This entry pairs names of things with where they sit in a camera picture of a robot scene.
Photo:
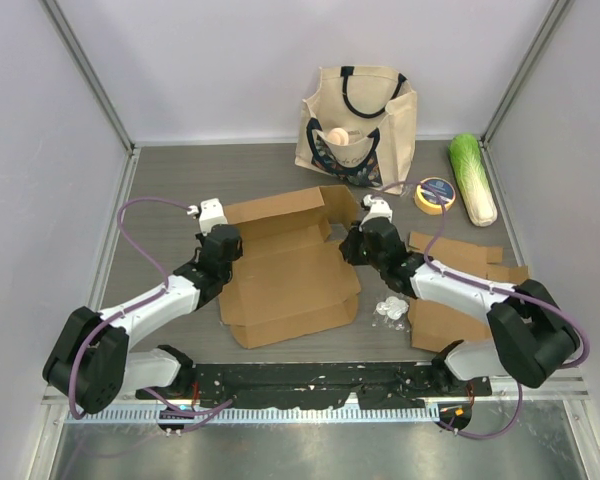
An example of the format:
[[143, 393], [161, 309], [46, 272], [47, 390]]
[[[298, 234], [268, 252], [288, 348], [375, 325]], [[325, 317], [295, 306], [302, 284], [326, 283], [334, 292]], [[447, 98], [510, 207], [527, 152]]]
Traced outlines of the large cardboard box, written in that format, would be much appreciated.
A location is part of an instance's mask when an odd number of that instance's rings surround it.
[[219, 296], [221, 319], [246, 349], [351, 324], [358, 276], [331, 239], [358, 204], [344, 185], [319, 186], [229, 205], [243, 255]]

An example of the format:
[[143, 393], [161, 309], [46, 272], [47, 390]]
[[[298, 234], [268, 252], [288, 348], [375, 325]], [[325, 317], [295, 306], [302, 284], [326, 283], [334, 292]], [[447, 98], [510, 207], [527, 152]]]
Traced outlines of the small cardboard box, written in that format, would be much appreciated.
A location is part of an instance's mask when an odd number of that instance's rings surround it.
[[508, 267], [503, 263], [503, 248], [486, 247], [444, 237], [413, 232], [410, 250], [422, 253], [432, 244], [430, 255], [435, 270], [424, 264], [411, 279], [416, 297], [410, 301], [408, 319], [411, 345], [416, 349], [440, 352], [449, 344], [463, 340], [482, 342], [491, 338], [486, 313], [502, 295], [479, 289], [449, 276], [460, 274], [479, 283], [519, 285], [530, 278], [526, 266]]

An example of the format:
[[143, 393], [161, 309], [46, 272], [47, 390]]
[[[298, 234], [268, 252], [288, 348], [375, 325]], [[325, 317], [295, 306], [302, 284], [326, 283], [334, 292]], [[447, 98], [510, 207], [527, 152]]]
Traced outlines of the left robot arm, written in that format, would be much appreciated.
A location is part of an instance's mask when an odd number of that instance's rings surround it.
[[193, 385], [188, 356], [165, 345], [147, 352], [131, 349], [205, 306], [231, 281], [233, 262], [243, 253], [239, 230], [216, 225], [199, 239], [196, 256], [166, 283], [100, 312], [86, 306], [74, 310], [43, 367], [43, 379], [84, 414], [99, 413], [118, 395], [146, 388], [161, 389], [173, 399], [185, 397]]

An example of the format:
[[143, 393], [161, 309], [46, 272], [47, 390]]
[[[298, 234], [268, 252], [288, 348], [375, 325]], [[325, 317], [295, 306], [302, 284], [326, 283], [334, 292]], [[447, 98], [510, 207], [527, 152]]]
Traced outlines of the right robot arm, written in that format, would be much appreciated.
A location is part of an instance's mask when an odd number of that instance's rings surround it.
[[580, 326], [543, 284], [487, 281], [450, 268], [428, 251], [408, 249], [387, 218], [354, 222], [339, 249], [347, 263], [375, 269], [391, 290], [447, 306], [489, 327], [490, 339], [456, 340], [436, 356], [431, 380], [442, 394], [457, 393], [468, 380], [501, 374], [538, 388], [590, 353]]

